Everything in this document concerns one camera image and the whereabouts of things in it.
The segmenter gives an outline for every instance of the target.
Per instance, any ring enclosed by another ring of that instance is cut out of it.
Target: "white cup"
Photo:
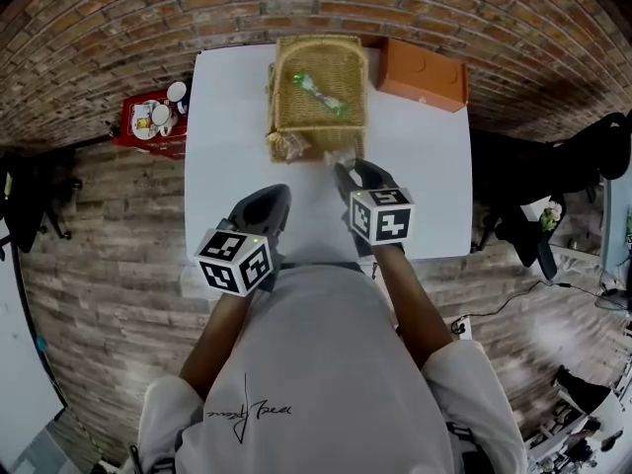
[[[167,90],[167,98],[169,102],[175,104],[178,108],[178,112],[181,115],[185,115],[189,109],[185,103],[187,97],[187,85],[182,81],[173,83]]]
[[[159,104],[151,112],[151,121],[158,126],[163,137],[167,137],[178,122],[178,115],[169,106]]]

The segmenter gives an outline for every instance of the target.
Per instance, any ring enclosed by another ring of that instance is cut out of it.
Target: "white t-shirt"
[[[446,421],[471,429],[496,474],[526,472],[480,345],[452,343],[421,373],[371,279],[310,267],[253,302],[205,402],[178,377],[152,383],[138,449],[146,473],[174,451],[180,474],[461,472]]]
[[[592,438],[601,442],[623,430],[623,409],[613,391],[591,412],[591,418],[599,421],[599,430]]]

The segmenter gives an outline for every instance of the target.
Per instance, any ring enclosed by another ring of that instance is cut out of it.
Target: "wooden floor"
[[[75,158],[84,189],[63,210],[72,240],[40,236],[21,260],[36,327],[72,408],[49,430],[89,472],[102,454],[126,458],[147,385],[179,371],[216,295],[187,260],[184,162],[110,144]],[[503,243],[416,269],[446,317],[492,311],[540,279]],[[598,273],[558,277],[597,291]],[[472,319],[524,434],[555,402],[549,383],[560,363],[597,383],[622,369],[624,318],[593,303],[579,291],[540,284],[501,314]]]

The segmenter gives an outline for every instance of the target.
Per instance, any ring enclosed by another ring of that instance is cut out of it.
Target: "desk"
[[[375,75],[377,51],[370,53]],[[265,141],[266,85],[273,45],[208,50],[197,56],[185,162],[187,251],[235,203],[277,183],[292,206],[278,250],[289,262],[356,261],[341,221],[345,206],[324,163],[273,164]],[[472,171],[467,109],[452,114],[368,87],[366,159],[408,188],[417,205],[409,259],[469,253]]]

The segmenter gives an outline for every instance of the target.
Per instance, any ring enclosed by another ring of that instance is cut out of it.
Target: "office chair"
[[[29,253],[37,234],[46,231],[41,224],[46,215],[60,239],[70,239],[69,231],[62,232],[52,201],[59,193],[51,186],[49,178],[41,173],[33,159],[7,152],[0,159],[0,186],[3,195],[0,213],[4,213],[9,236],[0,241],[0,250],[13,241],[24,253]],[[73,179],[64,188],[81,189],[79,180]]]
[[[543,232],[540,222],[529,222],[520,206],[551,196],[562,206],[559,226],[566,213],[564,193],[586,190],[592,201],[600,176],[614,180],[625,174],[630,164],[631,135],[632,111],[628,116],[610,114],[557,147],[539,144],[519,158],[496,155],[497,166],[493,168],[489,161],[477,163],[473,150],[474,177],[479,174],[486,182],[480,199],[491,206],[491,213],[485,218],[481,242],[473,244],[472,251],[481,251],[496,232],[499,239],[513,244],[525,267],[537,260],[544,276],[553,278],[557,266],[548,241],[554,230]]]

